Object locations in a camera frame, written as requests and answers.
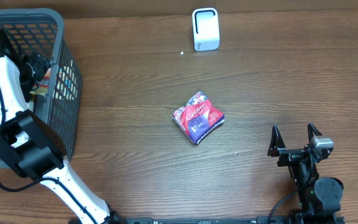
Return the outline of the yellow snack chip bag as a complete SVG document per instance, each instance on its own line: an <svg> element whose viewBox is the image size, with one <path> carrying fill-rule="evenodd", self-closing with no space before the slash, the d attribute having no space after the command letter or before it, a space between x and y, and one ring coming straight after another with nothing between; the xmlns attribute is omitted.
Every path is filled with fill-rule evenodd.
<svg viewBox="0 0 358 224"><path fill-rule="evenodd" d="M48 86L50 83L50 74L51 74L51 68L47 70L41 81L35 83L30 93L33 95L45 96L48 92Z"/></svg>

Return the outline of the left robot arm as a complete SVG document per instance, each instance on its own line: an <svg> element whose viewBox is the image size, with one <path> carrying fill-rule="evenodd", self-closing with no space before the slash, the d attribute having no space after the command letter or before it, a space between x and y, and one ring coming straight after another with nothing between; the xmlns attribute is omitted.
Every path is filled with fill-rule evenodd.
<svg viewBox="0 0 358 224"><path fill-rule="evenodd" d="M125 223L74 171L60 136L31 109L31 91L50 71L45 57L19 56L0 28L0 188L42 184L78 217L76 223Z"/></svg>

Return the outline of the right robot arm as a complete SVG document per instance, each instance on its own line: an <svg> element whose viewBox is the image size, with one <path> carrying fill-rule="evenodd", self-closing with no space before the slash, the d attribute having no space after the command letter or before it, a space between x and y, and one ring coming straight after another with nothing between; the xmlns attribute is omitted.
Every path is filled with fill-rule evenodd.
<svg viewBox="0 0 358 224"><path fill-rule="evenodd" d="M301 149L287 149L278 127L272 127L267 155L277 157L279 167L288 168L295 190L273 206L267 223L344 223L343 217L336 216L341 210L344 184L334 177L320 177L316 167L331 155L334 142L313 123L308 124L307 130L307 144ZM275 217L276 209L295 195L299 199L299 209L290 210L286 217Z"/></svg>

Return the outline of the red purple Carefree pack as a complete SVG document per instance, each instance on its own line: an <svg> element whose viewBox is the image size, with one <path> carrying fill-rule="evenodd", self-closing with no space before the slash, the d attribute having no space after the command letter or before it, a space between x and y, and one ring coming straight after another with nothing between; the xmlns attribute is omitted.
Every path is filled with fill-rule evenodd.
<svg viewBox="0 0 358 224"><path fill-rule="evenodd" d="M202 91L193 95L185 106L176 109L172 118L196 145L225 121L224 113L216 109Z"/></svg>

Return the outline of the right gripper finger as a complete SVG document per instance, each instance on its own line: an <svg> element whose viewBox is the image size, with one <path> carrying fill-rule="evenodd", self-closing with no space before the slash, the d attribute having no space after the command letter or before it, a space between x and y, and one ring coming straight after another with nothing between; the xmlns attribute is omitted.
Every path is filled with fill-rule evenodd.
<svg viewBox="0 0 358 224"><path fill-rule="evenodd" d="M277 125L273 125L267 155L270 157L278 157L286 150L286 145L283 142L282 136L280 134L280 131L278 130Z"/></svg>
<svg viewBox="0 0 358 224"><path fill-rule="evenodd" d="M318 139L321 136L322 136L322 134L318 131L316 126L312 122L310 122L308 124L308 140L309 140L309 143L312 143L314 141L314 139Z"/></svg>

